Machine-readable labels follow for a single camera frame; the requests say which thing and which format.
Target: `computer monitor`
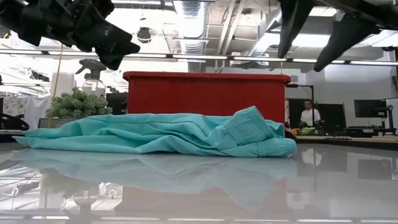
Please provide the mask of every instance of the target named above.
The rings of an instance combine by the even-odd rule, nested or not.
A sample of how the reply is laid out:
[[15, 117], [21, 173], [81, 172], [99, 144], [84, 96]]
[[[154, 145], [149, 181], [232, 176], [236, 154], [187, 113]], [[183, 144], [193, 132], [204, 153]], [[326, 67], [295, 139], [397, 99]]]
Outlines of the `computer monitor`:
[[113, 115], [126, 114], [128, 93], [108, 93], [106, 101], [108, 107], [112, 108]]
[[386, 118], [387, 110], [385, 100], [354, 100], [355, 117], [356, 118]]

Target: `ceiling pipe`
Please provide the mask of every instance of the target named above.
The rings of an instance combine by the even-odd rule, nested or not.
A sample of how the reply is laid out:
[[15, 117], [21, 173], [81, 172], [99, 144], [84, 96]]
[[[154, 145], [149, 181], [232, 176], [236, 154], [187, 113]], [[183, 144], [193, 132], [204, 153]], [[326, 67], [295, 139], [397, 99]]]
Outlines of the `ceiling pipe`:
[[[184, 38], [189, 38], [180, 41], [183, 54], [204, 54], [206, 43], [202, 39], [205, 35], [206, 7], [207, 2], [203, 1], [174, 1], [180, 23], [179, 34]], [[188, 70], [196, 72], [201, 70], [201, 65], [188, 62]]]
[[225, 43], [225, 46], [223, 49], [223, 53], [222, 53], [223, 55], [226, 54], [226, 52], [228, 51], [229, 45], [232, 41], [232, 37], [236, 30], [236, 26], [238, 25], [238, 22], [239, 22], [239, 17], [242, 14], [243, 6], [244, 6], [243, 1], [238, 2], [238, 9], [236, 10], [236, 16], [235, 16], [234, 21], [232, 22], [231, 28], [229, 30], [228, 38], [226, 40], [226, 43]]
[[216, 51], [217, 55], [219, 55], [221, 53], [221, 48], [223, 47], [226, 33], [228, 31], [229, 23], [231, 22], [231, 19], [232, 19], [234, 7], [235, 7], [235, 2], [230, 1], [229, 6], [228, 6], [228, 15], [226, 16], [226, 19], [224, 21], [223, 30], [221, 32], [221, 38], [220, 38], [220, 41], [218, 42], [218, 46], [217, 46], [217, 51]]
[[267, 36], [267, 32], [279, 27], [281, 23], [282, 11], [280, 10], [280, 7], [270, 13], [267, 13], [257, 28], [259, 40], [256, 44], [254, 44], [253, 48], [247, 52], [246, 56], [263, 56], [269, 46], [272, 45], [269, 41], [269, 37]]

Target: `red box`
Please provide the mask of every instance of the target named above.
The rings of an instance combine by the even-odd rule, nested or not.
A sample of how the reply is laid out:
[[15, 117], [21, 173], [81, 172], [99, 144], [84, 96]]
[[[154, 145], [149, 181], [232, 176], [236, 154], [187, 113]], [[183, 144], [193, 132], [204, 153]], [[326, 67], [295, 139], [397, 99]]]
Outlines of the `red box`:
[[257, 106], [265, 117], [285, 123], [287, 75], [125, 72], [128, 113], [199, 113], [229, 116]]

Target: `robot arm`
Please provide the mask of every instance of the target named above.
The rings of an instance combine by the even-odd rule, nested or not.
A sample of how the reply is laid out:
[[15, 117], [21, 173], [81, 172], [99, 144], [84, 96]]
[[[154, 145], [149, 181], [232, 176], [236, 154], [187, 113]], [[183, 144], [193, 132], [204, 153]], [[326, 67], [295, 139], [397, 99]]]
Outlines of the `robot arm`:
[[125, 55], [138, 53], [132, 35], [105, 20], [110, 0], [0, 0], [0, 25], [39, 46], [42, 37], [59, 40], [83, 52], [93, 49], [108, 68], [117, 70]]

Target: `white shirt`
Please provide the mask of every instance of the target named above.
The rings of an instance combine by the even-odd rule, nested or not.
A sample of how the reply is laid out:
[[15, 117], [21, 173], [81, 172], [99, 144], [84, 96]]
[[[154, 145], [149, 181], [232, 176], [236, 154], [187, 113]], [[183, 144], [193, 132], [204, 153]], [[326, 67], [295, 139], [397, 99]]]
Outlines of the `white shirt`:
[[[313, 114], [314, 121], [319, 121], [321, 119], [321, 116], [317, 109], [314, 109]], [[306, 122], [308, 126], [312, 126], [312, 109], [305, 110], [301, 113], [301, 121]]]

